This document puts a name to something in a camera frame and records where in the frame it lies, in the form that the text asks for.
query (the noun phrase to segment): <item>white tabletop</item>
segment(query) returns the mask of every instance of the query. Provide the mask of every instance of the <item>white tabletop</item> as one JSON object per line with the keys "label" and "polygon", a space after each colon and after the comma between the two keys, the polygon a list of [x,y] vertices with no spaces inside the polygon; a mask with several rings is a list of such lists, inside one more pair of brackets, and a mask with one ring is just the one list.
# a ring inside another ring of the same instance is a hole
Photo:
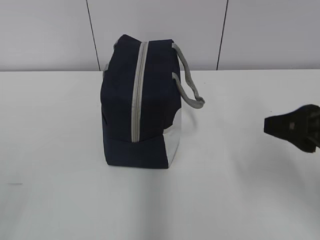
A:
{"label": "white tabletop", "polygon": [[320,70],[192,76],[206,104],[154,170],[105,162],[101,72],[0,72],[0,239],[320,239],[320,149],[263,131],[320,105]]}

